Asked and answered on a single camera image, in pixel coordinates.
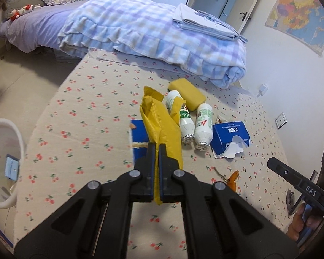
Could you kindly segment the person's right hand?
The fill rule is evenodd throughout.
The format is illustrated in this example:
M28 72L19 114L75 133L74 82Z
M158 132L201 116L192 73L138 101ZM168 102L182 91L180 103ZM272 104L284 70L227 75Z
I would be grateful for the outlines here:
M305 203L299 206L286 232L286 235L295 242L299 239L299 235L304 227L308 227L311 230L317 230L322 222L322 218L313 215L309 216L308 219L304 222L302 219L304 210Z

